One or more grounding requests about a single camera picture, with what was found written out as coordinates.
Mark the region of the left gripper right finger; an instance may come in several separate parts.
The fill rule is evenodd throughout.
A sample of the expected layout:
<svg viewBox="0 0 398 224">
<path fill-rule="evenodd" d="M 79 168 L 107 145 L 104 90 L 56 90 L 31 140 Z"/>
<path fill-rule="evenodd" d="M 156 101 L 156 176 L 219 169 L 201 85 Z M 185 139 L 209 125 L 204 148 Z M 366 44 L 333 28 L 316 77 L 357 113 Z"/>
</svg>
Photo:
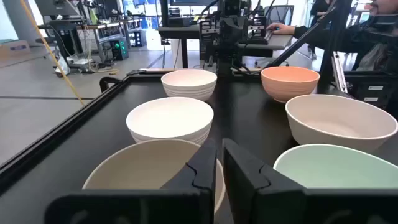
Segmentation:
<svg viewBox="0 0 398 224">
<path fill-rule="evenodd" d="M 230 139 L 223 151 L 235 224 L 398 224 L 398 189 L 310 189 Z"/>
</svg>

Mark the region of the orange bowl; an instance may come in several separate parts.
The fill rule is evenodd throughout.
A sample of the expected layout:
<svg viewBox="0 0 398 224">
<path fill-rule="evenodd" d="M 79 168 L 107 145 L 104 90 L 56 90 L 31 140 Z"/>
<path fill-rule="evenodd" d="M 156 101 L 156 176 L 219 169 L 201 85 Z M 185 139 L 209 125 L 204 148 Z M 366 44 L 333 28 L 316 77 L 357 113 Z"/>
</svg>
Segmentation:
<svg viewBox="0 0 398 224">
<path fill-rule="evenodd" d="M 318 72 L 302 67 L 279 66 L 261 71 L 261 82 L 265 92 L 281 103 L 286 103 L 296 96 L 311 94 L 319 79 Z"/>
</svg>

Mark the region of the black desk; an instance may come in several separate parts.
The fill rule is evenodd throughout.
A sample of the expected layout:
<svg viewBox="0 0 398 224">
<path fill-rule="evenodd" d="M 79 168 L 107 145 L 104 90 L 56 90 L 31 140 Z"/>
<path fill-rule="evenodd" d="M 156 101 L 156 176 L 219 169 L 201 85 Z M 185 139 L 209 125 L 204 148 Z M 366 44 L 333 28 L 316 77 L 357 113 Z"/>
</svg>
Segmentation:
<svg viewBox="0 0 398 224">
<path fill-rule="evenodd" d="M 157 32 L 161 38 L 171 39 L 171 51 L 174 56 L 174 62 L 179 63 L 182 68 L 188 68 L 188 39 L 199 39 L 199 25 L 188 27 L 159 27 Z"/>
</svg>

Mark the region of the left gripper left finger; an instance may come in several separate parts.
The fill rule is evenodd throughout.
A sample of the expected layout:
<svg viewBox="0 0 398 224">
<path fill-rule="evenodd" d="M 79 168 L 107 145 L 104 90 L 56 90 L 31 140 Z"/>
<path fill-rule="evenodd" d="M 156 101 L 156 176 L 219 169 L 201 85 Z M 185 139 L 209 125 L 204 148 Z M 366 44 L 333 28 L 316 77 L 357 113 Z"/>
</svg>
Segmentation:
<svg viewBox="0 0 398 224">
<path fill-rule="evenodd" d="M 216 149 L 206 142 L 159 190 L 80 190 L 51 202 L 45 224 L 212 224 Z"/>
</svg>

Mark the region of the cardboard box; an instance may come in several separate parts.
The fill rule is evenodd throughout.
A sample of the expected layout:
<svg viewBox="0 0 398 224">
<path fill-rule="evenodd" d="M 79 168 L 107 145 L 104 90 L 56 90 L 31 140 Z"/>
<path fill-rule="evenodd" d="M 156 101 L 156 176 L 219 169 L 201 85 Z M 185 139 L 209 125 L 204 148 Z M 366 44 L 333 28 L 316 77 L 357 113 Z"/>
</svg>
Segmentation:
<svg viewBox="0 0 398 224">
<path fill-rule="evenodd" d="M 0 43 L 0 59 L 19 57 L 30 53 L 30 47 L 26 40 L 13 40 Z"/>
</svg>

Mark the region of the person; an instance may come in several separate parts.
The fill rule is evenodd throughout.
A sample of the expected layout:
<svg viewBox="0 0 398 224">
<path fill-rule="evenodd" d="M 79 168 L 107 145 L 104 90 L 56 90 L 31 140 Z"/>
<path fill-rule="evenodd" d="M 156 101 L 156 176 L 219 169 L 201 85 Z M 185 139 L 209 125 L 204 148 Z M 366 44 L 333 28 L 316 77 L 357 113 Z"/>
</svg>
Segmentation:
<svg viewBox="0 0 398 224">
<path fill-rule="evenodd" d="M 332 0 L 315 0 L 310 10 L 310 15 L 313 17 L 320 17 L 326 14 L 330 7 Z"/>
<path fill-rule="evenodd" d="M 370 8 L 370 16 L 378 14 L 395 14 L 398 13 L 398 0 L 372 0 Z M 388 56 L 392 47 L 388 47 L 383 43 L 372 43 L 368 41 L 355 40 L 355 34 L 364 28 L 370 22 L 370 18 L 359 24 L 346 28 L 340 36 L 342 41 L 337 51 L 344 53 L 357 53 L 355 63 L 352 67 L 354 71 L 376 71 L 386 68 L 388 62 L 392 62 L 393 57 Z M 288 26 L 287 33 L 299 39 L 308 31 L 305 26 Z M 330 40 L 330 32 L 326 29 L 319 31 L 314 37 L 309 38 L 308 45 L 324 49 Z"/>
</svg>

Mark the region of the off-white smooth bowl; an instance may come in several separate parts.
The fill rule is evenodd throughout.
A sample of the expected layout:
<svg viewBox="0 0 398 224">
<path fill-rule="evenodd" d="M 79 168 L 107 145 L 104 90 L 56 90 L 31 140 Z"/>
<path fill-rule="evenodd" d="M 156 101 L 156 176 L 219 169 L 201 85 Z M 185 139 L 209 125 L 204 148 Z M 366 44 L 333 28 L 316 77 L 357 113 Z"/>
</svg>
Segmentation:
<svg viewBox="0 0 398 224">
<path fill-rule="evenodd" d="M 286 102 L 285 111 L 300 145 L 332 144 L 373 153 L 398 133 L 398 121 L 389 113 L 343 96 L 297 96 Z"/>
</svg>

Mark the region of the mint green bowl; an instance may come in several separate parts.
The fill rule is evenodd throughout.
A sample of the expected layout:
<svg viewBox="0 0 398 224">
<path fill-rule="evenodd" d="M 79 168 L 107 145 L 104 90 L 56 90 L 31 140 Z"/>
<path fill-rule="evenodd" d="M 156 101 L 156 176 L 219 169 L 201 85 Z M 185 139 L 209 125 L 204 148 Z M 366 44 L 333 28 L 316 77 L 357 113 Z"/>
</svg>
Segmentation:
<svg viewBox="0 0 398 224">
<path fill-rule="evenodd" d="M 296 146 L 283 152 L 273 168 L 310 189 L 398 189 L 398 166 L 343 146 Z"/>
</svg>

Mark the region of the grey desk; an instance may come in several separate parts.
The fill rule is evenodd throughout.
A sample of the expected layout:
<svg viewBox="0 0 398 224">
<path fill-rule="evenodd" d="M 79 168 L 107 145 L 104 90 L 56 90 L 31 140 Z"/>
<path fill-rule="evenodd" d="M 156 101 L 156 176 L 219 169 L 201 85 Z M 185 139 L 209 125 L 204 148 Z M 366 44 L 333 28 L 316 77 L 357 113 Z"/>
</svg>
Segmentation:
<svg viewBox="0 0 398 224">
<path fill-rule="evenodd" d="M 259 49 L 259 50 L 284 50 L 291 44 L 291 35 L 266 34 L 265 37 L 254 37 L 249 39 L 250 44 L 238 42 L 236 45 L 240 48 Z"/>
</svg>

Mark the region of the beige bowl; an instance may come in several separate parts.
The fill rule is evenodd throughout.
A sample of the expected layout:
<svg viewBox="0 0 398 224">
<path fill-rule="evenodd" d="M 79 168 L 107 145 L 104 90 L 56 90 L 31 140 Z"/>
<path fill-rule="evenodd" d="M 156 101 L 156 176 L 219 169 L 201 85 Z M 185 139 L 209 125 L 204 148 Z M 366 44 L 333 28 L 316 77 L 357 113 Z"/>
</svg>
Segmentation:
<svg viewBox="0 0 398 224">
<path fill-rule="evenodd" d="M 199 148 L 199 144 L 179 139 L 130 145 L 101 162 L 85 180 L 83 189 L 159 190 Z"/>
</svg>

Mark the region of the metal workbench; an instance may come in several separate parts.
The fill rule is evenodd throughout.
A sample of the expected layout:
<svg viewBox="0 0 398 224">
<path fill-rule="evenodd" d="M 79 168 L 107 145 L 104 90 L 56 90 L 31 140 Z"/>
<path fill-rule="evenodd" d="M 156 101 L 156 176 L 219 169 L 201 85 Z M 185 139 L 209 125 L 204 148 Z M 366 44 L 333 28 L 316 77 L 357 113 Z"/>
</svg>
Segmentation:
<svg viewBox="0 0 398 224">
<path fill-rule="evenodd" d="M 76 56 L 88 59 L 92 55 L 105 63 L 110 56 L 116 58 L 116 47 L 126 53 L 129 46 L 128 35 L 140 31 L 141 18 L 115 20 L 109 23 L 89 24 L 83 19 L 51 20 L 39 25 L 40 30 L 58 44 L 64 58 Z"/>
</svg>

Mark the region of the computer tower with green light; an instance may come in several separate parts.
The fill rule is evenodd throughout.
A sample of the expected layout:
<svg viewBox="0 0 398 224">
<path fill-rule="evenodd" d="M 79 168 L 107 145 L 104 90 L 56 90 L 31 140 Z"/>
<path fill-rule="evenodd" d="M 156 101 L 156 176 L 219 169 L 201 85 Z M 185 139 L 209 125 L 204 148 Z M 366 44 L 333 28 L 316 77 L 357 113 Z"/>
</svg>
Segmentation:
<svg viewBox="0 0 398 224">
<path fill-rule="evenodd" d="M 126 41 L 124 39 L 111 40 L 109 43 L 114 60 L 122 61 L 129 57 Z"/>
</svg>

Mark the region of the grey monitor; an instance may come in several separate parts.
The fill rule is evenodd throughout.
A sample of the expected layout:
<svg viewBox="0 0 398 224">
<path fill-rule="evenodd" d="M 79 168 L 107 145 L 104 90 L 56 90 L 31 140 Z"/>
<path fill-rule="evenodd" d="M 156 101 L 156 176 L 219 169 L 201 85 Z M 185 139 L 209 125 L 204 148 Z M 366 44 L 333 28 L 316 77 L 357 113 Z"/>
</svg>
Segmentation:
<svg viewBox="0 0 398 224">
<path fill-rule="evenodd" d="M 69 0 L 35 0 L 42 16 L 79 16 L 78 9 Z"/>
</svg>

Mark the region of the pink bowl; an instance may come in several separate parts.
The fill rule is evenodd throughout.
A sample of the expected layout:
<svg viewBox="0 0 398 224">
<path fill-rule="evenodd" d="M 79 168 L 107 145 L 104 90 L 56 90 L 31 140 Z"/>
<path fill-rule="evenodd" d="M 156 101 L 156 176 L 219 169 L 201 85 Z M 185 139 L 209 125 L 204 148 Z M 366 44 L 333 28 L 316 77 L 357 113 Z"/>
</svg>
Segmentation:
<svg viewBox="0 0 398 224">
<path fill-rule="evenodd" d="M 204 101 L 166 97 L 145 102 L 129 112 L 126 126 L 136 142 L 153 139 L 182 139 L 203 144 L 214 118 Z"/>
</svg>

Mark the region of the white ribbed bowl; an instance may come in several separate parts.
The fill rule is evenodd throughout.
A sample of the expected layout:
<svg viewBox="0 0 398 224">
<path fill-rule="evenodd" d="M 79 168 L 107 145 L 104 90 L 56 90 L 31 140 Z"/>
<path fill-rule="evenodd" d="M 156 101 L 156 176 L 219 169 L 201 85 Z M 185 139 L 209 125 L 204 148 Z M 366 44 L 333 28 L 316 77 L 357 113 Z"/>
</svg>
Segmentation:
<svg viewBox="0 0 398 224">
<path fill-rule="evenodd" d="M 166 73 L 161 82 L 169 97 L 188 97 L 206 101 L 213 94 L 217 75 L 199 69 L 182 69 Z"/>
</svg>

